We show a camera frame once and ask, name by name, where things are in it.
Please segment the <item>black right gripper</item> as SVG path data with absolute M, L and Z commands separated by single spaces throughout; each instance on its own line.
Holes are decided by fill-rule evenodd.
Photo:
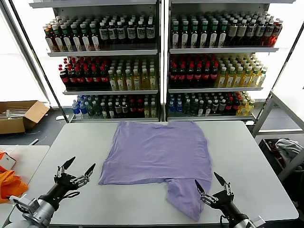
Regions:
M 200 200 L 213 209 L 219 209 L 229 222 L 241 222 L 248 219 L 248 216 L 241 213 L 233 203 L 234 193 L 231 190 L 231 183 L 226 182 L 225 179 L 216 172 L 214 172 L 214 175 L 224 190 L 210 196 L 205 193 L 199 182 L 194 180 L 200 195 Z

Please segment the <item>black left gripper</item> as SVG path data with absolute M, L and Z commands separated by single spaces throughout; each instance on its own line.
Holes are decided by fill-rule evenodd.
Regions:
M 60 201 L 65 197 L 70 190 L 77 190 L 78 186 L 84 186 L 90 181 L 90 176 L 93 174 L 95 163 L 84 173 L 84 175 L 75 177 L 66 174 L 65 171 L 75 160 L 75 156 L 64 162 L 63 165 L 57 167 L 57 173 L 54 177 L 54 186 L 38 199 L 49 203 L 54 209 L 59 208 Z

